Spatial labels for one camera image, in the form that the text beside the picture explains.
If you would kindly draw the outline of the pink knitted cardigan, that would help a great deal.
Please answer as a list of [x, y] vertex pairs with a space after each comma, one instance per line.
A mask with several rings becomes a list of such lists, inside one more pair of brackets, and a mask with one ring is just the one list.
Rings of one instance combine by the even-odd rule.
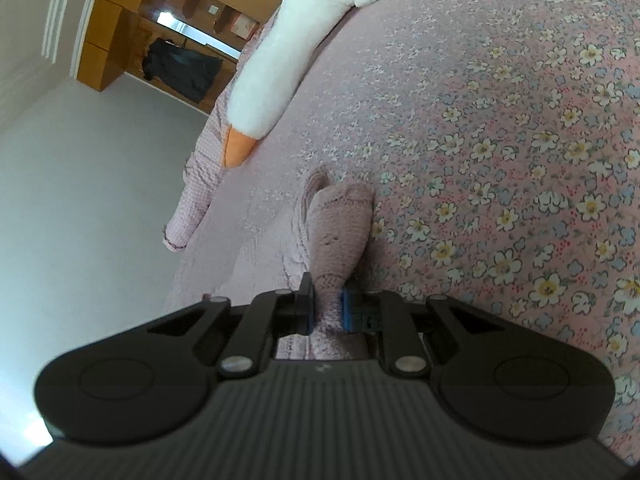
[[342, 325], [341, 293], [367, 247], [374, 193], [359, 181], [333, 183], [326, 170], [312, 170], [286, 216], [283, 265], [289, 278], [308, 272], [314, 286], [314, 328], [308, 336], [280, 339], [282, 360], [356, 360], [367, 356], [366, 340]]

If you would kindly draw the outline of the pink checkered blanket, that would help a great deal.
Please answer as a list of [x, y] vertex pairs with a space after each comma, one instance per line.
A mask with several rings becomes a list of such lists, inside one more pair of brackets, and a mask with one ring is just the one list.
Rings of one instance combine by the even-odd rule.
[[221, 165], [221, 157], [229, 128], [227, 108], [230, 94], [244, 65], [262, 43], [262, 37], [270, 31], [277, 15], [278, 12], [274, 12], [243, 48], [234, 75], [216, 99], [194, 149], [184, 164], [180, 200], [163, 230], [164, 245], [171, 252], [182, 252], [186, 249], [221, 184], [226, 172]]

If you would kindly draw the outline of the pink floral bed sheet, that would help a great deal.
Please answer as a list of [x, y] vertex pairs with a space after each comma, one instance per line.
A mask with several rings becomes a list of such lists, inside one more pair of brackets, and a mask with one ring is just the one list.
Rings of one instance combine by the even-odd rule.
[[186, 172], [167, 305], [219, 292], [324, 167], [375, 192], [364, 281], [442, 292], [597, 356], [601, 438], [639, 459], [639, 0], [381, 0], [350, 12], [280, 122]]

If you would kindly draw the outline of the dark hanging garment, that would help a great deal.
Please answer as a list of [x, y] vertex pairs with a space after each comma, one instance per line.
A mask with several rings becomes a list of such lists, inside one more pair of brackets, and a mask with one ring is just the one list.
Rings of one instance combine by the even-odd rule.
[[180, 96], [198, 104], [212, 88], [222, 59], [156, 38], [142, 58], [143, 78], [158, 78]]

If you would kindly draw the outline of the white box on shelf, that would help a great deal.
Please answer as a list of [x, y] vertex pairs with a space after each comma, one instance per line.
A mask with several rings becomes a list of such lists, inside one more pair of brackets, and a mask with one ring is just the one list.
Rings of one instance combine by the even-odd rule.
[[254, 35], [258, 27], [259, 23], [252, 18], [249, 18], [245, 14], [238, 14], [231, 25], [231, 32], [233, 35], [247, 41]]

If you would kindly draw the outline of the wooden wardrobe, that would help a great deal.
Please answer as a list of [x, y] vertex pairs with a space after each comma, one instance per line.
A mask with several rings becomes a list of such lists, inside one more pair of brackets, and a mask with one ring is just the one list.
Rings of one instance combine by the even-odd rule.
[[87, 0], [78, 30], [79, 44], [72, 75], [96, 91], [105, 90], [122, 75], [142, 80], [142, 58], [156, 38], [163, 38], [177, 46], [222, 59], [222, 67], [205, 98], [198, 104], [186, 101], [186, 105], [209, 113], [234, 75], [236, 63], [248, 43], [232, 34], [235, 17], [245, 14], [260, 27], [280, 2]]

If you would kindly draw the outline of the white goose plush toy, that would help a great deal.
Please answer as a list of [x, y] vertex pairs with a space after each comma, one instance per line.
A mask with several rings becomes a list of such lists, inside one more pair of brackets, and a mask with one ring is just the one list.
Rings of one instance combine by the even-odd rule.
[[282, 0], [270, 29], [232, 84], [221, 162], [240, 166], [276, 125], [314, 51], [353, 8], [378, 0]]

